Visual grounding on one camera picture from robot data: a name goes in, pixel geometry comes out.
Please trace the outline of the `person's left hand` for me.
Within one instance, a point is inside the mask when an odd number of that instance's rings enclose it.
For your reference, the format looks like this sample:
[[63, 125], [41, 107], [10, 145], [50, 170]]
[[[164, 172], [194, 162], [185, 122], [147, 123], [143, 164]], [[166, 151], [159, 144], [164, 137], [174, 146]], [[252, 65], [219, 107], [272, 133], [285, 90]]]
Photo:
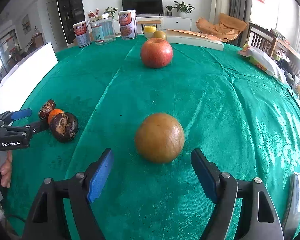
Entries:
[[8, 151], [7, 158], [0, 168], [0, 172], [2, 176], [1, 185], [2, 187], [6, 187], [8, 189], [10, 188], [11, 185], [12, 160], [13, 160], [12, 151]]

